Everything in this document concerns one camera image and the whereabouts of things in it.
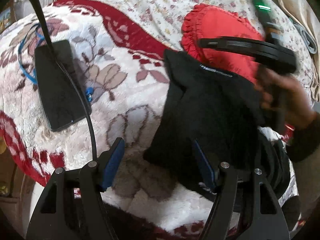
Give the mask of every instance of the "floral blanket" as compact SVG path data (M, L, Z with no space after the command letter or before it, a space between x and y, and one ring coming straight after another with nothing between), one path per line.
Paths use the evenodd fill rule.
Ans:
M143 27L151 36L165 45L181 50L181 26L185 15L194 5L205 3L216 5L230 12L247 17L251 25L264 34L250 0L99 0L110 4L125 13L130 19ZM272 1L266 0L273 14L272 21L281 26L284 46L297 53L298 71L296 77L304 86L308 98L312 98L311 87L314 63L296 28L284 12Z
M114 186L102 198L132 217L152 223L150 239L196 239L212 203L142 158L160 123L168 90L162 54L165 45L180 49L181 22L198 2L238 11L247 15L260 31L261 26L254 20L247 0L100 1L103 3L61 0L44 8L44 14L52 27L52 40L69 40L75 64L83 70L86 84L96 88L91 119L98 154L109 149L116 137L126 141L126 153ZM291 29L282 12L275 10L279 13L275 21L281 23L283 18L280 25L284 36L289 37L286 46L300 51L297 77L310 96L312 68L308 65L309 55L304 52L305 45L300 43L300 36ZM61 132L51 132L41 110L37 87L19 68L18 46L35 21L36 17L30 15L0 35L0 135L4 136L18 166L45 185L55 168L77 169L92 157L86 120ZM28 72L34 67L36 44L37 37L30 33L21 58ZM267 132L269 138L277 137L272 131ZM292 176L281 203L295 194ZM234 214L231 227L237 218ZM139 221L140 229L150 229L149 223Z

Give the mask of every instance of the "black cloth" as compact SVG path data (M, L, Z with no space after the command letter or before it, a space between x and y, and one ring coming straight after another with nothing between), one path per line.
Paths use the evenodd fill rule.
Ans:
M293 163L300 162L313 154L320 145L320 114L303 130L295 130L292 145L287 146L287 153Z
M204 66L185 52L166 50L164 57L170 85L160 126L144 159L213 200L199 185L202 177L192 154L196 139L208 159L242 170L261 168L280 198L290 181L288 157L279 143L275 150L258 130L264 117L253 84L235 73Z

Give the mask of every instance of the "beige cloth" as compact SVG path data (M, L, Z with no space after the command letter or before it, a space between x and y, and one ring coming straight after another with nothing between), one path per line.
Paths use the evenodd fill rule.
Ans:
M293 163L302 217L308 217L320 198L320 147L301 162Z
M318 51L313 56L314 71L313 80L311 84L312 98L320 101L320 22L313 12L312 8L308 4L307 0L278 0L282 10L297 23L305 27L308 33L315 39Z

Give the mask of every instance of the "black smartphone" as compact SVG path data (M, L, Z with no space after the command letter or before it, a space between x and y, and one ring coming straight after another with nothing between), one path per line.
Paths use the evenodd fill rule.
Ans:
M59 62L64 65L81 92L82 100L90 114L91 107L83 92L83 86L79 83L80 73L77 74L75 71L69 41L57 41L52 45ZM36 48L35 68L38 91L50 130L60 131L85 118L85 112L75 88L51 56L47 45Z

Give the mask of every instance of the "blue gripper pad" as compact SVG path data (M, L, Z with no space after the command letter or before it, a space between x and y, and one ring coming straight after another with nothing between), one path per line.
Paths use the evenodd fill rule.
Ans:
M216 185L216 174L212 169L207 157L204 152L201 150L201 147L197 140L193 141L192 144L192 153L198 164L199 171L201 173L202 179L204 180L205 185L214 192Z
M102 174L102 179L99 182L102 192L112 186L113 179L116 176L116 172L124 155L124 146L124 140L118 137L110 150L101 153L98 159L99 173Z

